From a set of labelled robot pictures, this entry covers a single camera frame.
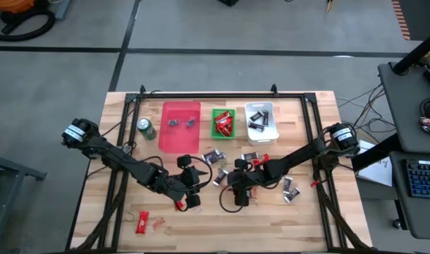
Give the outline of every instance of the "black hose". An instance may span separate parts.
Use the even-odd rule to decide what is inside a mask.
[[[22,24],[24,21],[28,20],[31,17],[38,16],[38,15],[46,15],[47,16],[47,22],[40,27],[39,29],[36,29],[32,32],[27,32],[23,35],[0,35],[0,41],[4,42],[21,42],[25,40],[31,40],[33,38],[39,37],[40,35],[43,35],[44,33],[48,32],[55,23],[55,15],[50,10],[46,8],[32,8],[29,11],[26,11],[24,13],[14,14],[15,18],[13,19],[12,23],[9,23],[7,26],[10,26],[10,31],[14,30],[14,28],[18,27],[20,24]]]

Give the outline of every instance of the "orange vacuum hose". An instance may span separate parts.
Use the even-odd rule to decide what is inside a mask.
[[[35,5],[35,0],[0,0],[0,11],[20,13]]]

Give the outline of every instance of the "green soda can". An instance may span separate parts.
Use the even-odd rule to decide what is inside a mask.
[[[153,140],[157,135],[156,129],[149,119],[140,119],[137,122],[137,128],[147,140]]]

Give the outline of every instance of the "blue keyboard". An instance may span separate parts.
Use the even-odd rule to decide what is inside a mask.
[[[407,159],[406,169],[410,196],[430,198],[430,161]]]

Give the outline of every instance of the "white basket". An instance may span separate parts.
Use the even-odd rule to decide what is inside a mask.
[[[264,132],[257,131],[253,128],[248,128],[248,123],[251,121],[250,117],[254,116],[258,111],[267,110],[269,112],[269,125],[265,127]],[[273,103],[271,102],[250,102],[245,105],[246,128],[248,142],[251,145],[266,145],[272,144],[278,139],[279,133],[276,128],[273,113]],[[255,123],[262,125],[263,118],[255,121]]]

